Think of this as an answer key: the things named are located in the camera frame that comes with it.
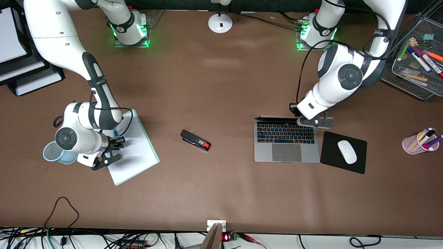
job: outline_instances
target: silver laptop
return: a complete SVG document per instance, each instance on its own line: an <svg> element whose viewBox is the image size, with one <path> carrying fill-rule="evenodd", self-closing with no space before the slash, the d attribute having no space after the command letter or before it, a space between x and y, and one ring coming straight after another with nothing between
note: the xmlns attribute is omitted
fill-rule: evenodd
<svg viewBox="0 0 443 249"><path fill-rule="evenodd" d="M256 162L319 163L317 130L298 125L296 117L256 117L254 159Z"/></svg>

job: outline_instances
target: trackpad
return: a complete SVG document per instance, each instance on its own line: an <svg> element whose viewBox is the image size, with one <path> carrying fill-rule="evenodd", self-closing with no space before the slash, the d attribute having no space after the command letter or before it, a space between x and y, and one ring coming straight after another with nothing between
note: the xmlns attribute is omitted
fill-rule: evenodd
<svg viewBox="0 0 443 249"><path fill-rule="evenodd" d="M301 162L300 144L272 144L272 160L276 162Z"/></svg>

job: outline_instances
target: laptop keyboard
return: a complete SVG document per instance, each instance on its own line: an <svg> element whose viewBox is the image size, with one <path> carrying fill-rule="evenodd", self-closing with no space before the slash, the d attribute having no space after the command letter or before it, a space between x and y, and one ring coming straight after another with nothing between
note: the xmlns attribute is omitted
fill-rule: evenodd
<svg viewBox="0 0 443 249"><path fill-rule="evenodd" d="M314 128L297 123L257 123L258 143L315 144Z"/></svg>

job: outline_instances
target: pink pen holder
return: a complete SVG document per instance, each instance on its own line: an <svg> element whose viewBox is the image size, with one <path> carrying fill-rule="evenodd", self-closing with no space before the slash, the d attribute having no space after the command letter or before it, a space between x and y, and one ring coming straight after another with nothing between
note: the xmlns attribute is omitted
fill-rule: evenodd
<svg viewBox="0 0 443 249"><path fill-rule="evenodd" d="M419 140L418 140L419 136L420 136L420 133L417 135L405 138L402 143L404 151L406 151L407 153L409 153L411 155L415 155L415 154L419 154L422 152L433 152L439 148L440 142L437 142L431 146L431 148L433 150L425 149L425 147L423 147L423 145L420 145L420 143L419 143ZM437 138L436 135L432 135L428 139L427 143L429 143L430 141L432 141L436 138Z"/></svg>

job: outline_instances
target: brown desk surface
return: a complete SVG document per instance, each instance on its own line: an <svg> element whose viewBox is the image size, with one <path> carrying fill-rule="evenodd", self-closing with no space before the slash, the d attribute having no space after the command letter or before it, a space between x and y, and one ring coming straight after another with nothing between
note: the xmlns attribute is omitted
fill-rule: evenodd
<svg viewBox="0 0 443 249"><path fill-rule="evenodd" d="M291 115L306 54L296 50L293 31L232 15L233 29L218 35L207 27L212 13L168 11L151 48L119 49L100 10L71 15L120 106L137 110L161 162L118 187L106 169L46 162L53 119L73 100L88 101L87 83L66 70L66 80L23 97L4 86L0 225L42 226L56 198L66 196L80 212L76 227L201 231L207 219L225 219L228 229L245 232L442 234L443 152L411 156L401 147L423 128L443 131L441 99L420 102L378 83L331 108L330 131L368 141L364 175L256 163L253 118ZM374 23L346 15L339 26L338 39L362 47ZM318 80L321 54L307 61L301 95ZM184 143L182 129L207 139L211 150ZM62 202L49 225L66 227L74 218Z"/></svg>

